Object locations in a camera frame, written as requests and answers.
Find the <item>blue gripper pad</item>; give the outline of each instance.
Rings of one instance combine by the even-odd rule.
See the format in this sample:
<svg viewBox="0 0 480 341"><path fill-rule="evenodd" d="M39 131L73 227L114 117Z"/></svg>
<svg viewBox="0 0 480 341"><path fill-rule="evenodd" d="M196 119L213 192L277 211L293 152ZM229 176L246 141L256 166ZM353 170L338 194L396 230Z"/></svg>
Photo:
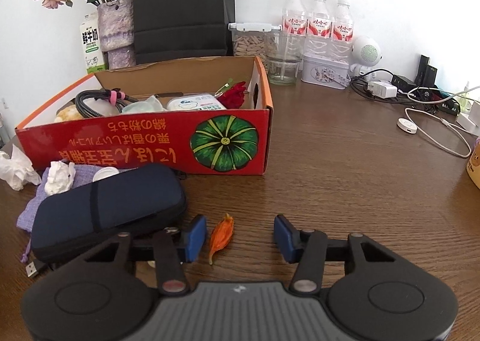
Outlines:
<svg viewBox="0 0 480 341"><path fill-rule="evenodd" d="M293 246L292 233L276 216L273 223L273 236L283 259L292 264L296 262L296 249Z"/></svg>
<svg viewBox="0 0 480 341"><path fill-rule="evenodd" d="M187 234L187 244L185 246L185 261L194 262L200 249L202 249L203 243L207 237L207 219L201 215L199 218L193 221L193 225L189 226L189 232Z"/></svg>

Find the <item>cardboard box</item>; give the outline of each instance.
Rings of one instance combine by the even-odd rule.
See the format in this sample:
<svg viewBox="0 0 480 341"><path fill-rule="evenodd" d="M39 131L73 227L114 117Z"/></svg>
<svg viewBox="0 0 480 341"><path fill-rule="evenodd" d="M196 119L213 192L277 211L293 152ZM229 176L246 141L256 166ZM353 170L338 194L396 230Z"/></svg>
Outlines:
<svg viewBox="0 0 480 341"><path fill-rule="evenodd" d="M248 83L241 109L52 123L57 111L82 90L120 88L145 99L158 93L215 93L228 79ZM87 75L42 105L15 131L36 169L65 158L118 168L162 162L187 173L263 174L272 115L272 97L259 57L183 58Z"/></svg>

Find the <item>yellow container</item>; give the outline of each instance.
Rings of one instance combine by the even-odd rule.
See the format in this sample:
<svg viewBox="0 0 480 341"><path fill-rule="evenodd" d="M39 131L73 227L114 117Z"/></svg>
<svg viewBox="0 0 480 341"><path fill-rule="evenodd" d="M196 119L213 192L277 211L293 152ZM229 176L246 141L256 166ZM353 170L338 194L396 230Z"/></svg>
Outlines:
<svg viewBox="0 0 480 341"><path fill-rule="evenodd" d="M480 143L475 147L469 162L466 164L466 171L475 185L480 188Z"/></svg>

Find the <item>flower vase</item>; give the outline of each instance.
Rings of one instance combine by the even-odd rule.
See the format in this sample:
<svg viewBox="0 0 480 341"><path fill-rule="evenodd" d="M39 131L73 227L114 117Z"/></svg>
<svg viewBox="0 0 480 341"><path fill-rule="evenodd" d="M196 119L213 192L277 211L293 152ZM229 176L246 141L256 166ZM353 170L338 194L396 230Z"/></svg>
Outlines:
<svg viewBox="0 0 480 341"><path fill-rule="evenodd" d="M109 69L135 65L134 1L113 0L98 6L98 35L102 52L108 52Z"/></svg>

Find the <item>white charger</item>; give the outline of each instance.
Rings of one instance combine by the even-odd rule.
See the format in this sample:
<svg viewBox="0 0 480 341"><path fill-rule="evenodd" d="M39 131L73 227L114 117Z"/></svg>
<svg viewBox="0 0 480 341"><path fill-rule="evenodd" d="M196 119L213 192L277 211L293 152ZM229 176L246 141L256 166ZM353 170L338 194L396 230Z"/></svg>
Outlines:
<svg viewBox="0 0 480 341"><path fill-rule="evenodd" d="M397 96L397 87L389 82L368 82L367 89L374 95L382 99Z"/></svg>

